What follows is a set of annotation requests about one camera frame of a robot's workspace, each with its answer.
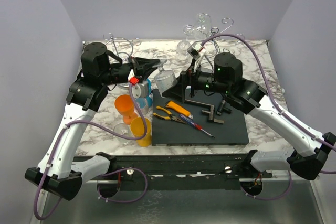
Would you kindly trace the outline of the clear tumbler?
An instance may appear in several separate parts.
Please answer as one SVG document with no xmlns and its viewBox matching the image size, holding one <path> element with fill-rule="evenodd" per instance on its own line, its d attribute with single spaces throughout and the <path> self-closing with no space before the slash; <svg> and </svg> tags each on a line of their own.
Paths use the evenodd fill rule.
<svg viewBox="0 0 336 224">
<path fill-rule="evenodd" d="M 156 67 L 158 67 L 159 73 L 154 77 L 154 81 L 161 96 L 163 96 L 164 91 L 177 84 L 177 79 L 174 71 L 164 69 L 164 64 L 166 62 L 166 59 L 160 60 L 160 62 L 155 65 Z"/>
</svg>

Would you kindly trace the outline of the clear stemless wine glass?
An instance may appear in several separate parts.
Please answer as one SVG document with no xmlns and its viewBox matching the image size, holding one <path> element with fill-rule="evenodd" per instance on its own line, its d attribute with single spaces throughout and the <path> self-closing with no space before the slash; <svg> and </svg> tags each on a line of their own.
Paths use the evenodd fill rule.
<svg viewBox="0 0 336 224">
<path fill-rule="evenodd" d="M 187 40 L 181 40 L 176 46 L 176 55 L 179 59 L 184 60 L 188 56 L 188 48 L 190 47 L 190 42 Z"/>
</svg>

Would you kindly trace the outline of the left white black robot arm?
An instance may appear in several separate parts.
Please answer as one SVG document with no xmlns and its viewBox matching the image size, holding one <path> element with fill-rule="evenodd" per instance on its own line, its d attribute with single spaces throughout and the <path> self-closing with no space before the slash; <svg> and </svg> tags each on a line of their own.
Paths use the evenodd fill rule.
<svg viewBox="0 0 336 224">
<path fill-rule="evenodd" d="M 116 175 L 116 158 L 100 152 L 74 165 L 78 145 L 88 125 L 108 95 L 108 86 L 126 83 L 130 72 L 140 82 L 157 69 L 159 59 L 129 57 L 127 62 L 101 42 L 87 44 L 81 55 L 81 73 L 70 86 L 61 124 L 47 153 L 36 167 L 28 168 L 25 178 L 62 199 L 72 200 L 83 183 L 102 176 Z"/>
</svg>

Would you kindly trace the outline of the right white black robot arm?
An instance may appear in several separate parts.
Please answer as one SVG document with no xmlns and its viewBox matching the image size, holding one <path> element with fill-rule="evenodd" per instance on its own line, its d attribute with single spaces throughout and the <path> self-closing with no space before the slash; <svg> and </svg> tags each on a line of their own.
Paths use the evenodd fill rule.
<svg viewBox="0 0 336 224">
<path fill-rule="evenodd" d="M 250 151 L 241 165 L 246 177 L 267 170 L 287 170 L 307 180 L 320 174 L 335 144 L 334 134 L 314 130 L 272 102 L 269 91 L 243 78 L 243 64 L 233 54 L 217 54 L 214 73 L 194 68 L 195 63 L 193 60 L 180 73 L 176 85 L 163 92 L 164 97 L 185 102 L 187 87 L 191 88 L 192 97 L 196 90 L 219 93 L 231 107 L 260 120 L 291 145 L 283 151 Z"/>
</svg>

